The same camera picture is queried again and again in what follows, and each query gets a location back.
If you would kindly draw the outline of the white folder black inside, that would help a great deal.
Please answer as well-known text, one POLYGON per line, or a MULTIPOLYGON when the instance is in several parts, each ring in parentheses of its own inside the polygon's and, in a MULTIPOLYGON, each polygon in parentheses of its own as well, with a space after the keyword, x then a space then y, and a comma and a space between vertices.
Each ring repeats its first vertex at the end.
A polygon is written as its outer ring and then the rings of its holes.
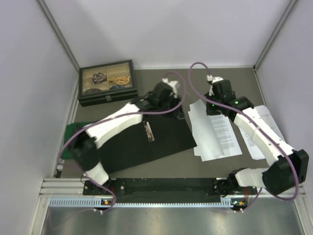
POLYGON ((196 147, 192 132, 185 118, 148 115, 110 138, 97 151, 107 173, 115 173, 130 167, 149 163, 196 147), (152 129, 155 141, 149 142, 144 122, 152 129))

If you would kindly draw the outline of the printed text paper sheet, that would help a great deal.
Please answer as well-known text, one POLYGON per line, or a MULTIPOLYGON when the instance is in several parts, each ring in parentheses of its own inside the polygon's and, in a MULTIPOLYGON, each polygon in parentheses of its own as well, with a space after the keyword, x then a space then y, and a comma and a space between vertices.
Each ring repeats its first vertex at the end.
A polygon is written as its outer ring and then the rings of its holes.
POLYGON ((230 123, 230 120, 223 116, 209 116, 213 129, 217 135, 219 144, 225 157, 242 155, 240 145, 230 123))

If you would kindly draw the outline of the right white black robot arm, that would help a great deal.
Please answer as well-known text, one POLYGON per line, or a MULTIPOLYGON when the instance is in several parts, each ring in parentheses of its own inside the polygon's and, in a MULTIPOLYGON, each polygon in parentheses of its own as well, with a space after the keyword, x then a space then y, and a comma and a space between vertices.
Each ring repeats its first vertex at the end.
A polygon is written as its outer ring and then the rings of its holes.
POLYGON ((206 113, 229 118, 244 131, 264 155, 268 168, 240 168, 228 176, 228 188, 241 193, 246 187, 265 188, 278 196, 288 189, 299 191, 306 179, 309 155, 295 150, 280 138, 261 118, 246 97, 236 97, 229 80, 211 75, 206 78, 211 86, 206 98, 206 113))

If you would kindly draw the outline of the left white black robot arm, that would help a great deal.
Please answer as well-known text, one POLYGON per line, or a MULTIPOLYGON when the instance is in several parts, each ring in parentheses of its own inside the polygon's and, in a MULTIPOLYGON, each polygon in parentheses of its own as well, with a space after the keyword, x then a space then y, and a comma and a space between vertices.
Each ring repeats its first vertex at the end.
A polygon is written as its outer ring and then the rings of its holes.
POLYGON ((152 91, 134 98, 112 115, 84 126, 68 140, 69 152, 84 174, 94 182, 96 191, 106 194, 111 188, 98 150, 112 137, 142 122, 144 115, 164 115, 178 109, 182 104, 182 98, 178 96, 179 87, 178 81, 163 78, 152 91))

